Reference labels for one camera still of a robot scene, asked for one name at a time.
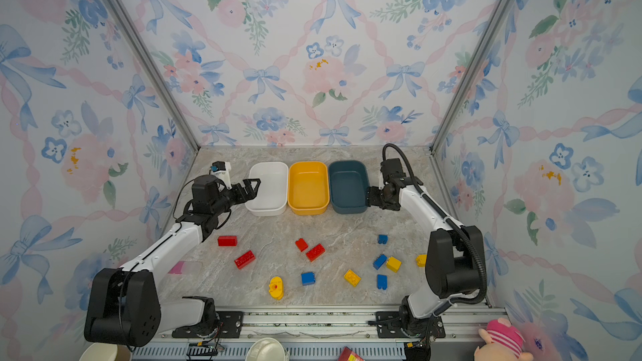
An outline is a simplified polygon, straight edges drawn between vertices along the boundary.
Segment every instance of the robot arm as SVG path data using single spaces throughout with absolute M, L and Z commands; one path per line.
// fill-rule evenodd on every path
M 403 172 L 400 159 L 386 159 L 389 147 L 397 150 L 410 176 Z M 394 144 L 383 147 L 380 186 L 369 189 L 368 203 L 388 210 L 406 209 L 429 234 L 426 283 L 404 299 L 400 309 L 403 326 L 438 316 L 456 303 L 476 304 L 484 300 L 487 278 L 481 231 L 448 215 L 414 176 L 408 159 Z M 462 255 L 455 256 L 453 248 Z M 476 290 L 477 295 L 471 298 Z
M 194 179 L 193 199 L 163 237 L 121 268 L 105 268 L 94 277 L 85 320 L 87 341 L 140 347 L 156 332 L 181 326 L 192 326 L 204 337 L 216 329 L 213 299 L 185 297 L 161 305 L 156 292 L 185 254 L 222 227 L 221 213 L 256 198 L 260 180 L 230 184 L 227 162 L 213 163 L 212 172 Z

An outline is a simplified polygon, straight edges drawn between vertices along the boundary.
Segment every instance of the white bowl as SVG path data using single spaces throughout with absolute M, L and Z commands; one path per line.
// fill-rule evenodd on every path
M 283 345 L 271 337 L 258 340 L 245 356 L 245 361 L 288 361 L 289 359 L 290 355 Z
M 250 179 L 261 179 L 259 192 L 245 208 L 255 216 L 276 216 L 288 205 L 289 168 L 283 162 L 261 162 L 250 169 Z

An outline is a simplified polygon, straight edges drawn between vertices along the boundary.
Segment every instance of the plush toy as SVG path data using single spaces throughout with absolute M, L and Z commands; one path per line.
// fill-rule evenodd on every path
M 488 323 L 486 329 L 479 329 L 479 335 L 486 342 L 475 350 L 475 361 L 533 361 L 533 354 L 522 353 L 524 337 L 510 321 L 499 318 Z

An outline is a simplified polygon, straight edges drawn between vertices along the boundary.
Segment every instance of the yellow plastic bin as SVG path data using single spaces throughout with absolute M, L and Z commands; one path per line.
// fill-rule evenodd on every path
M 288 204 L 297 215 L 320 215 L 330 203 L 327 166 L 322 162 L 297 162 L 290 166 Z

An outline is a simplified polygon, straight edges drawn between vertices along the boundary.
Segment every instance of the dark teal plastic bin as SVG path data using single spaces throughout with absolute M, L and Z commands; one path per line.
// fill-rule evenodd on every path
M 330 203 L 335 212 L 365 212 L 368 208 L 368 173 L 359 161 L 336 161 L 328 168 L 330 178 Z

